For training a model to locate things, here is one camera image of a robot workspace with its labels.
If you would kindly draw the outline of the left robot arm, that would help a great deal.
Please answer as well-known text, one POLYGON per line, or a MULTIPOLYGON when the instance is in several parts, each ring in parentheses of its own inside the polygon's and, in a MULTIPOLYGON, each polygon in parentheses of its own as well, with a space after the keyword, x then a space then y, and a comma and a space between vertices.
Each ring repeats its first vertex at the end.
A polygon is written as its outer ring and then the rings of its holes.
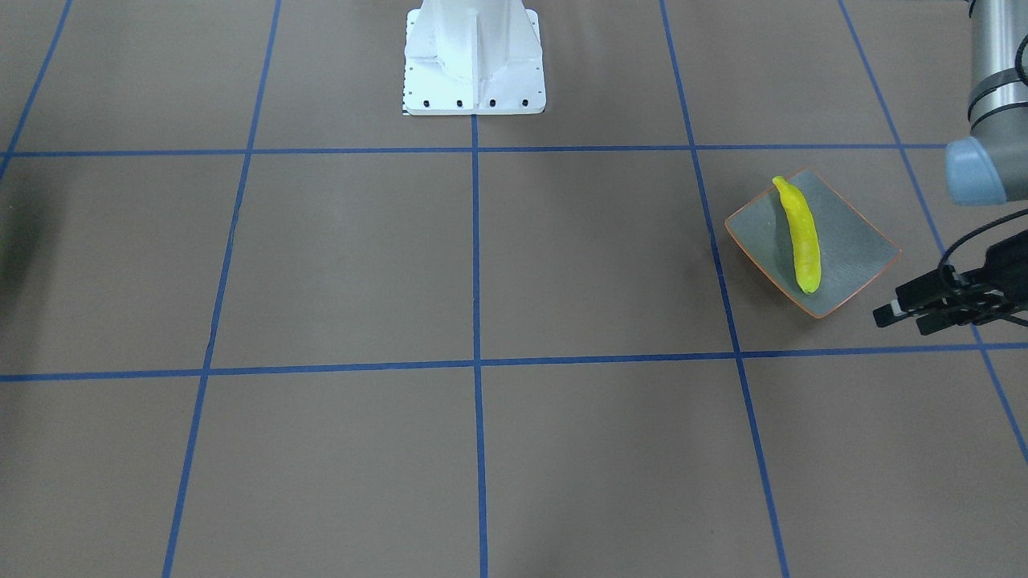
MULTIPOLYGON (((972 88, 969 134, 946 147, 948 197, 961 207, 1022 202, 1027 193, 1027 7, 1024 1, 972 1, 972 88)), ((900 286, 877 308, 878 327, 912 319, 923 336, 955 326, 994 321, 1025 326, 1027 234, 1012 234, 986 250, 981 267, 959 273, 951 257, 977 234, 1026 212, 1016 211, 962 234, 932 270, 900 286)))

